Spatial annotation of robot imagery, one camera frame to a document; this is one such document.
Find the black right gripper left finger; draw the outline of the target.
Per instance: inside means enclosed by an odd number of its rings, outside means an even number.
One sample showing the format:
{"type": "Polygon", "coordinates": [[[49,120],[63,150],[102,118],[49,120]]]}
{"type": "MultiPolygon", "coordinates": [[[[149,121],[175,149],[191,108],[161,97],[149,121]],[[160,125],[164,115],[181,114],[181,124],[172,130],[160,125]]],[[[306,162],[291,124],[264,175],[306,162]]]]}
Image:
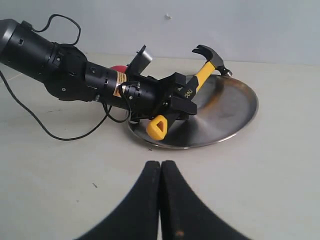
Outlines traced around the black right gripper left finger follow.
{"type": "Polygon", "coordinates": [[[156,240],[160,163],[147,161],[121,203],[79,240],[156,240]]]}

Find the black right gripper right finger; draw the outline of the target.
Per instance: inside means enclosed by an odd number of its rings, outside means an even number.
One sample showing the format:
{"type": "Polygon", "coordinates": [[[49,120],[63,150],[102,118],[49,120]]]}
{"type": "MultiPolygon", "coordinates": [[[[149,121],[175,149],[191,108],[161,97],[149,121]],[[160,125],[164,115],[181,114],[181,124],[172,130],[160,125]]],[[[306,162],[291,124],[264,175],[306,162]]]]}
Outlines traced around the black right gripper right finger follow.
{"type": "Polygon", "coordinates": [[[164,240],[247,240],[212,212],[188,185],[176,163],[161,163],[160,219],[164,240]]]}

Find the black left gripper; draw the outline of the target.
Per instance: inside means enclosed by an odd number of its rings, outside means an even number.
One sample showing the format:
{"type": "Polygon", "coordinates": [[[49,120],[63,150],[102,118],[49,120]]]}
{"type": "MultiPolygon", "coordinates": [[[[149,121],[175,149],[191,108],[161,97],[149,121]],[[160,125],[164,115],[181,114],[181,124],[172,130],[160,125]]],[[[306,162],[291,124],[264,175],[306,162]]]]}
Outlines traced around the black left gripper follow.
{"type": "Polygon", "coordinates": [[[119,75],[119,98],[126,110],[120,122],[152,120],[159,115],[194,116],[197,105],[187,98],[174,96],[174,92],[184,94],[197,92],[198,80],[195,75],[175,72],[162,79],[142,75],[119,75]]]}

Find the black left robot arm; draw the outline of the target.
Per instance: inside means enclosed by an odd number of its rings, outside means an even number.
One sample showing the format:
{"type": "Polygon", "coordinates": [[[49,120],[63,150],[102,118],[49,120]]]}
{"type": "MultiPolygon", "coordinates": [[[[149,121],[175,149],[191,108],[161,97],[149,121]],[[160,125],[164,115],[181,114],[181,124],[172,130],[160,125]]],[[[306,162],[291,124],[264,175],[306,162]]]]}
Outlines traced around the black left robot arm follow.
{"type": "Polygon", "coordinates": [[[197,106],[179,93],[186,78],[173,73],[162,79],[143,76],[152,61],[141,48],[125,72],[88,61],[77,47],[51,42],[27,22],[13,19],[0,22],[0,61],[2,64],[44,84],[61,101],[97,101],[129,111],[131,121],[170,115],[187,120],[197,106]]]}

